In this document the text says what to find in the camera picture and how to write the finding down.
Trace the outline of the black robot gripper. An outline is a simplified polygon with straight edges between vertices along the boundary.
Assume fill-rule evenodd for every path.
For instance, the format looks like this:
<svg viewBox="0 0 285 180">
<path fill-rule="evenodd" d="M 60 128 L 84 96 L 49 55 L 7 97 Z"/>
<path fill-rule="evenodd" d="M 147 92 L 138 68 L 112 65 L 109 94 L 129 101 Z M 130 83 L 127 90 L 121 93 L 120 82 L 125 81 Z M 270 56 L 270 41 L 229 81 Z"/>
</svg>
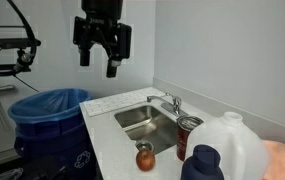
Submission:
<svg viewBox="0 0 285 180">
<path fill-rule="evenodd" d="M 73 43 L 78 46 L 80 65 L 90 65 L 90 49 L 94 44 L 101 45 L 107 52 L 106 76 L 114 78 L 122 59 L 130 57 L 132 28 L 109 18 L 76 16 L 74 21 Z"/>
</svg>

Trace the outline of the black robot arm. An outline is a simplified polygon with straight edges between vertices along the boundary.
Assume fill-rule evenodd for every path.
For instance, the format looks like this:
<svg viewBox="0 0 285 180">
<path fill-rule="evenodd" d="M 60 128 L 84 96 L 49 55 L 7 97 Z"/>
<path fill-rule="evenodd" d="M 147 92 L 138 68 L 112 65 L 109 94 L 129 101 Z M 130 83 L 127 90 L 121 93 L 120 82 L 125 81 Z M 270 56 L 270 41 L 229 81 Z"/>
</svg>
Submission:
<svg viewBox="0 0 285 180">
<path fill-rule="evenodd" d="M 86 17 L 75 17 L 73 43 L 80 65 L 90 65 L 90 49 L 101 45 L 108 56 L 107 78 L 114 78 L 123 59 L 130 57 L 132 27 L 119 23 L 123 0 L 81 0 Z"/>
</svg>

